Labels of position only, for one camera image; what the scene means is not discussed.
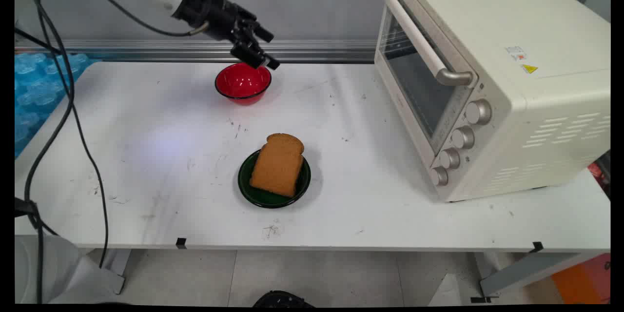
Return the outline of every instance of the green plate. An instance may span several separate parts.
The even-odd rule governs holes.
[[[310,179],[312,178],[310,174],[310,165],[308,165],[308,161],[306,161],[305,157],[303,158],[303,165],[301,165],[301,171],[299,171],[297,183],[294,186],[293,198],[273,194],[266,190],[254,188],[249,185],[249,179],[252,178],[252,171],[254,170],[259,154],[260,150],[249,155],[245,162],[243,162],[243,165],[240,166],[240,171],[238,171],[238,187],[247,201],[264,208],[280,208],[294,203],[301,198],[303,194],[305,194],[308,189],[308,185],[310,185]]]

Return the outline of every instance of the bread crust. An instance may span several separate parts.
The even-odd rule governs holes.
[[[303,143],[290,134],[271,134],[260,149],[249,183],[254,188],[294,197],[295,185],[303,165]]]

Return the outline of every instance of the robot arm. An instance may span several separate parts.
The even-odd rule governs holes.
[[[245,8],[227,0],[156,0],[168,15],[200,28],[209,37],[229,40],[230,54],[253,68],[266,65],[271,69],[279,61],[262,50],[255,36],[270,42],[273,34],[261,27],[257,18]]]

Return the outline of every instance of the oven glass window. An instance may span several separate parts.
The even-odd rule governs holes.
[[[445,66],[453,70],[444,56],[437,50],[435,43],[428,38],[417,19],[412,16],[412,20],[427,38]],[[437,149],[438,147],[432,143],[432,139],[434,139],[435,131],[443,119],[444,110],[457,87],[441,85],[435,80],[434,75],[390,10],[386,12],[379,50],[384,55],[399,87],[403,90],[403,95],[423,132],[427,135],[432,148]]]

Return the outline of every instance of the white table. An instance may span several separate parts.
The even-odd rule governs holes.
[[[80,77],[76,106],[103,177],[109,247],[176,248],[185,238],[196,249],[529,252],[540,241],[541,254],[566,253],[564,266],[610,251],[610,201],[588,171],[560,186],[440,202],[373,65],[281,65],[251,106],[216,92],[227,65],[103,62]],[[17,197],[66,103],[16,160]],[[270,210],[248,203],[236,177],[278,132],[303,141],[312,182]],[[64,238],[102,247],[100,189],[73,115],[31,197]],[[33,232],[16,219],[15,234]]]

